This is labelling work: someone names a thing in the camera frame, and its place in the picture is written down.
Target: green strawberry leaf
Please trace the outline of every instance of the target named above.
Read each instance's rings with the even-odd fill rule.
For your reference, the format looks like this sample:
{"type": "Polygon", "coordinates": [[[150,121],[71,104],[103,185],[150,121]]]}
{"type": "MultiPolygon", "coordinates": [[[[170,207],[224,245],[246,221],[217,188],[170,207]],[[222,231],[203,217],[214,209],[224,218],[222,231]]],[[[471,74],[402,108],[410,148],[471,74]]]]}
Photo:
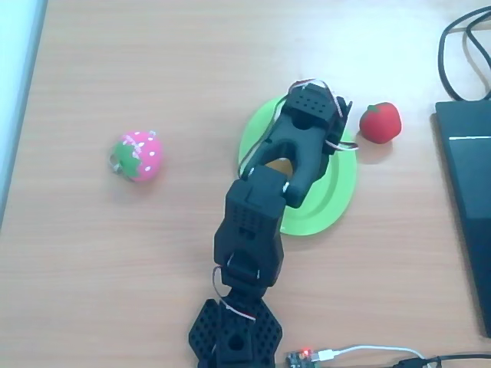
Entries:
{"type": "Polygon", "coordinates": [[[368,105],[367,111],[378,112],[378,108],[375,105],[368,105]]]}
{"type": "Polygon", "coordinates": [[[120,164],[121,171],[124,175],[130,178],[136,178],[138,174],[138,166],[141,161],[133,157],[134,147],[130,144],[123,144],[119,142],[116,147],[114,147],[114,156],[120,164]]]}

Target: wire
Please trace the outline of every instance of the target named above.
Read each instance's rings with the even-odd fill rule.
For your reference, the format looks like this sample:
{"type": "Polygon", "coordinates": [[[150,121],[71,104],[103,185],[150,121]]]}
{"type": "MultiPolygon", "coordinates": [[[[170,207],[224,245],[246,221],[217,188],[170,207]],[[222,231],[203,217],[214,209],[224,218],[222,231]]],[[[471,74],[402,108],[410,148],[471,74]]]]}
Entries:
{"type": "Polygon", "coordinates": [[[278,111],[278,106],[280,104],[282,104],[283,102],[285,102],[286,97],[288,97],[287,94],[278,100],[278,102],[275,105],[275,108],[273,109],[273,114],[271,115],[271,120],[269,121],[268,126],[266,127],[264,133],[259,137],[258,140],[256,140],[256,142],[252,145],[252,147],[249,148],[249,151],[247,151],[247,153],[244,155],[244,157],[240,160],[239,168],[237,169],[237,177],[238,178],[240,178],[240,174],[241,174],[241,170],[242,170],[242,165],[244,165],[244,162],[248,160],[248,158],[251,156],[251,153],[268,136],[269,131],[271,130],[271,127],[272,127],[273,123],[276,120],[276,112],[278,111]]]}
{"type": "Polygon", "coordinates": [[[354,142],[340,142],[339,145],[336,145],[328,140],[325,140],[326,144],[337,151],[356,151],[359,147],[354,142]]]}
{"type": "Polygon", "coordinates": [[[491,359],[491,354],[455,354],[435,356],[434,358],[426,359],[425,363],[439,363],[444,360],[468,360],[468,359],[491,359]]]}
{"type": "Polygon", "coordinates": [[[342,350],[320,350],[315,353],[315,359],[312,359],[312,361],[326,361],[326,360],[333,360],[336,356],[350,353],[351,351],[355,350],[390,350],[390,351],[405,351],[408,353],[412,353],[416,355],[417,357],[421,358],[424,360],[424,363],[427,362],[426,358],[421,354],[420,352],[410,349],[409,347],[391,347],[391,346],[384,346],[384,345],[354,345],[352,347],[347,347],[346,349],[342,350]]]}
{"type": "MultiPolygon", "coordinates": [[[[462,23],[463,21],[472,18],[476,15],[485,13],[484,15],[478,17],[476,20],[472,21],[469,23],[469,25],[466,27],[466,33],[469,39],[472,41],[472,43],[476,46],[476,48],[479,50],[479,52],[484,56],[484,59],[486,60],[486,63],[488,64],[489,68],[491,69],[491,57],[487,53],[487,51],[483,48],[483,46],[476,40],[472,33],[472,28],[477,25],[478,23],[485,21],[487,18],[491,17],[491,6],[485,6],[484,8],[477,9],[475,11],[472,11],[457,20],[453,21],[448,25],[443,30],[443,33],[440,37],[440,43],[438,44],[438,74],[440,75],[440,79],[442,81],[443,87],[447,91],[447,93],[457,101],[463,101],[464,99],[452,88],[450,85],[450,82],[447,77],[447,73],[445,72],[445,64],[443,62],[443,52],[445,50],[445,40],[447,38],[447,35],[450,33],[452,28],[454,28],[456,25],[459,23],[462,23]]],[[[491,98],[491,90],[482,98],[482,100],[489,100],[491,98]]]]}
{"type": "Polygon", "coordinates": [[[215,284],[215,274],[216,274],[216,270],[218,270],[218,269],[221,271],[222,270],[222,266],[215,266],[213,268],[212,284],[213,284],[213,288],[215,289],[216,294],[218,295],[218,297],[220,298],[220,300],[222,301],[222,303],[225,305],[225,308],[228,309],[229,311],[232,311],[235,314],[238,314],[240,317],[244,317],[244,318],[247,318],[248,320],[251,320],[252,322],[255,322],[255,318],[253,316],[249,316],[248,314],[245,314],[243,312],[239,312],[234,307],[231,307],[230,304],[228,304],[225,301],[225,299],[223,298],[223,296],[219,293],[218,289],[216,288],[216,284],[215,284]]]}

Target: green oval plate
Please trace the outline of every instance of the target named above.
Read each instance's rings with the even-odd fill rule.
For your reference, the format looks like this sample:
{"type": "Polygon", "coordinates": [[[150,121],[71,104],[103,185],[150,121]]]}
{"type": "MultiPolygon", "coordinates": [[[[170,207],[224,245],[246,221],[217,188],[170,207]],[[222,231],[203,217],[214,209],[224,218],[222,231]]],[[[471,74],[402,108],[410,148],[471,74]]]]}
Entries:
{"type": "MultiPolygon", "coordinates": [[[[239,163],[264,133],[280,99],[265,103],[247,124],[240,142],[239,163]]],[[[342,140],[351,141],[351,136],[345,131],[342,140]]],[[[325,175],[312,185],[303,204],[298,209],[286,208],[281,232],[287,235],[312,235],[334,224],[353,196],[356,165],[354,151],[336,152],[329,160],[325,175]]]]}

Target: black robotic arm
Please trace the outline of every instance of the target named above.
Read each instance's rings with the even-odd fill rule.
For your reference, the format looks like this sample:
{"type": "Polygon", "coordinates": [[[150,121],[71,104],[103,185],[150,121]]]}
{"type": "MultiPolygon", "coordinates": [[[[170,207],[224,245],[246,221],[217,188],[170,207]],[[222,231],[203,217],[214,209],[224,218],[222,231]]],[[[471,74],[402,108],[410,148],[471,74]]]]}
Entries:
{"type": "Polygon", "coordinates": [[[291,88],[278,119],[232,184],[213,255],[231,290],[219,303],[207,300],[189,332],[199,368],[275,365],[282,328],[262,296],[281,270],[283,213],[286,206],[298,208],[325,174],[350,109],[327,86],[291,88]],[[292,162],[291,178],[266,166],[279,158],[292,162]]]}

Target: red strawberry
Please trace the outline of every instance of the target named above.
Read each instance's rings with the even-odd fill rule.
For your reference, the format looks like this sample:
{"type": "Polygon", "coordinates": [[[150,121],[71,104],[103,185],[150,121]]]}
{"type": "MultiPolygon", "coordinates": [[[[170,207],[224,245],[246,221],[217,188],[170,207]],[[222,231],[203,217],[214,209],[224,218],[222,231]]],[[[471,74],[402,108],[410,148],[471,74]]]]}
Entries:
{"type": "Polygon", "coordinates": [[[389,102],[370,105],[360,119],[360,131],[373,143],[387,143],[402,130],[399,111],[389,102]]]}

